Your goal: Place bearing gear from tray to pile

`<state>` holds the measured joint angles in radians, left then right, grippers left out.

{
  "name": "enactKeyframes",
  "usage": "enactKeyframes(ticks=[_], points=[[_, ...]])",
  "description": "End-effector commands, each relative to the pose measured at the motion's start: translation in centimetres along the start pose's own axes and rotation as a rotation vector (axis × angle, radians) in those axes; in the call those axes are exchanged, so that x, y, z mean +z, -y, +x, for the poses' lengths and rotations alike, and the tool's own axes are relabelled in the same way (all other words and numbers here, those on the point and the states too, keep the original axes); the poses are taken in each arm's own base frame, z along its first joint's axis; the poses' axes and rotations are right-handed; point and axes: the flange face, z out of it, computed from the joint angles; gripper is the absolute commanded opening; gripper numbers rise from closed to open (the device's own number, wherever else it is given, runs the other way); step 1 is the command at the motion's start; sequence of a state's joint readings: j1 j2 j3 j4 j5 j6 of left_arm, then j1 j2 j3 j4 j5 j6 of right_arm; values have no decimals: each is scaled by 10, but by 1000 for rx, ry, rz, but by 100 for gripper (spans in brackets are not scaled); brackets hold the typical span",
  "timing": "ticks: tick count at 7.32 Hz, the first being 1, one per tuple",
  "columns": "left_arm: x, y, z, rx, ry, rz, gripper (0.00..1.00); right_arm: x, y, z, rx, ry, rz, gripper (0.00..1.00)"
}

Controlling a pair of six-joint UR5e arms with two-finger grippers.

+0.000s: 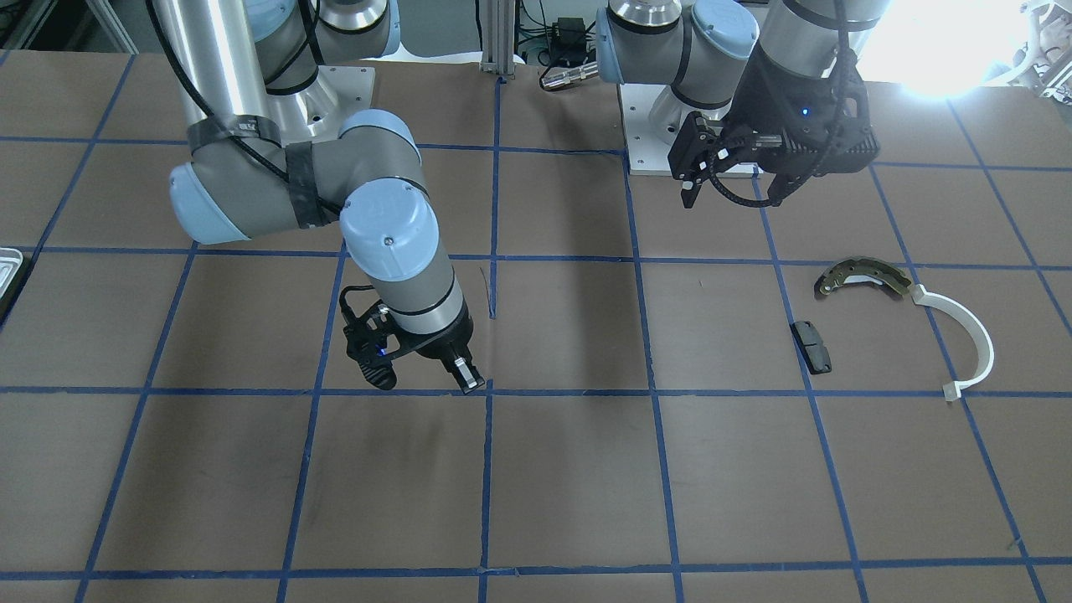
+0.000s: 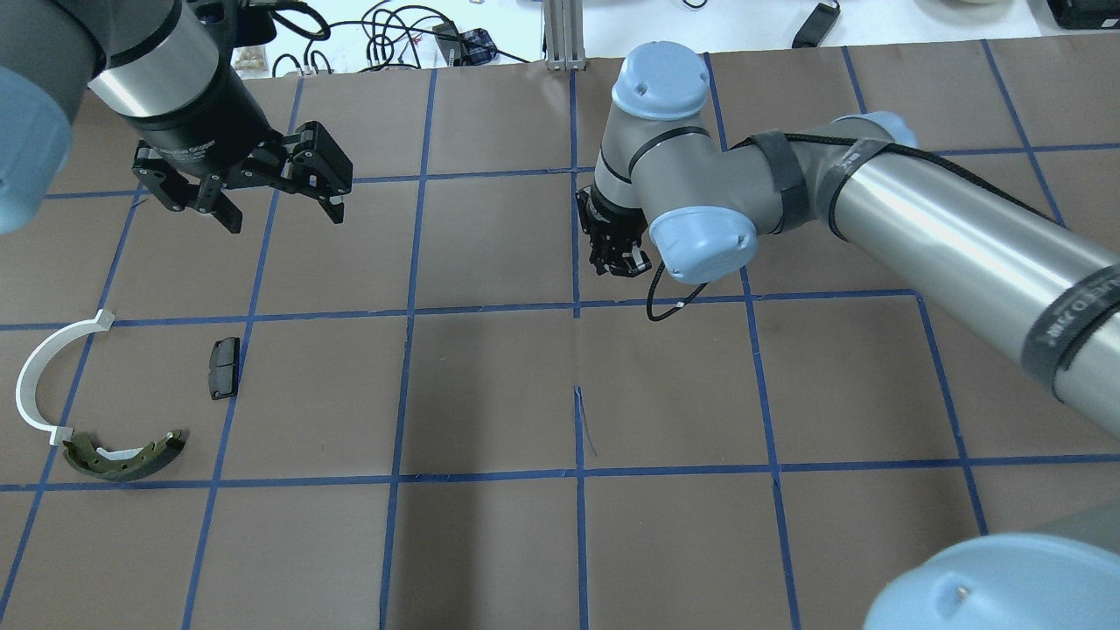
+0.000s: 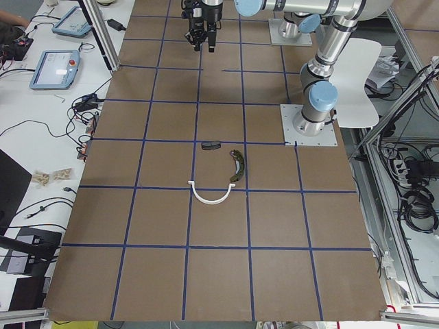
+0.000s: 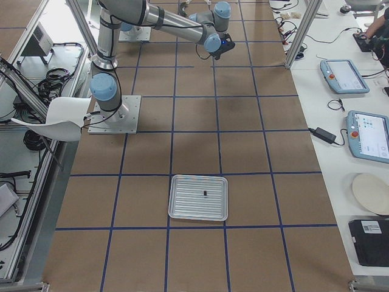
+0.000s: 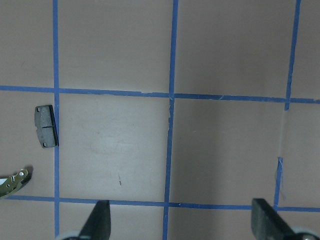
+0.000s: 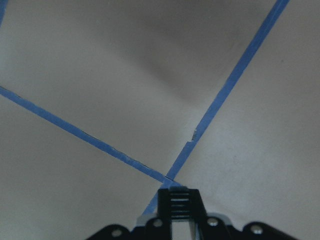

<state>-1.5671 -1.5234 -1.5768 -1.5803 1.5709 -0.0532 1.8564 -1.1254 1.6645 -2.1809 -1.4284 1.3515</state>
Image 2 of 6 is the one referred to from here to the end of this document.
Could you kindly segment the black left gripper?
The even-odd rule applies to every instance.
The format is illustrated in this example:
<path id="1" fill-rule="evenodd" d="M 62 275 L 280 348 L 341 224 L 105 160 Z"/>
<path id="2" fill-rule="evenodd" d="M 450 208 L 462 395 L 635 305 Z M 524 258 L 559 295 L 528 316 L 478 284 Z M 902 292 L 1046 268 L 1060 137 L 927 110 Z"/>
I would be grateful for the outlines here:
<path id="1" fill-rule="evenodd" d="M 344 222 L 354 178 L 347 152 L 319 121 L 277 132 L 235 71 L 220 70 L 199 98 L 171 113 L 132 115 L 131 127 L 151 148 L 136 149 L 133 174 L 169 211 L 208 215 L 236 235 L 243 215 L 224 186 L 227 172 L 253 158 L 276 174 L 284 168 L 281 192 L 316 200 L 333 224 Z"/>

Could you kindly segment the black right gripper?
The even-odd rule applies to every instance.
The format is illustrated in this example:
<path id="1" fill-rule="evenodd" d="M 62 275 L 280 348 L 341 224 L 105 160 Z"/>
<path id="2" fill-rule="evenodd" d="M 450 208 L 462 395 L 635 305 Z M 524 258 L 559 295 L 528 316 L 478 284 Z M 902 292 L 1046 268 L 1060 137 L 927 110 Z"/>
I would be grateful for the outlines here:
<path id="1" fill-rule="evenodd" d="M 576 203 L 581 230 L 589 238 L 589 263 L 597 275 L 633 278 L 648 271 L 648 254 L 641 247 L 648 228 L 643 211 L 612 203 L 600 189 L 577 189 Z"/>

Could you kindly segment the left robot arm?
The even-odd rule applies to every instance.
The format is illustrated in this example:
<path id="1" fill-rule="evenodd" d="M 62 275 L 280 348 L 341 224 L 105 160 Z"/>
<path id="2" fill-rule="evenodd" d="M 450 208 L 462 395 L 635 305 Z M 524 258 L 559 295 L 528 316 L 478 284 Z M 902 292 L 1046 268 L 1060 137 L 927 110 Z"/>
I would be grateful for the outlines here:
<path id="1" fill-rule="evenodd" d="M 3 232 L 39 211 L 87 91 L 139 133 L 131 169 L 165 209 L 239 233 L 227 191 L 269 187 L 340 224 L 352 160 L 319 122 L 277 131 L 232 64 L 293 29 L 286 11 L 319 24 L 308 39 L 332 31 L 304 1 L 4 1 Z"/>

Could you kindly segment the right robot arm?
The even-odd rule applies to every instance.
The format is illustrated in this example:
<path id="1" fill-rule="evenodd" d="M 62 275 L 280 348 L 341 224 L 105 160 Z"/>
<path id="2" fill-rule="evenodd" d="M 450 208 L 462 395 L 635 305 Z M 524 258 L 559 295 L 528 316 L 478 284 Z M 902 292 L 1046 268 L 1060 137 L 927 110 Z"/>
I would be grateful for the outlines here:
<path id="1" fill-rule="evenodd" d="M 624 58 L 592 184 L 576 192 L 597 274 L 648 270 L 700 290 L 760 239 L 820 222 L 960 319 L 1061 404 L 1117 433 L 1117 254 L 956 164 L 879 111 L 721 150 L 711 72 L 672 41 Z"/>

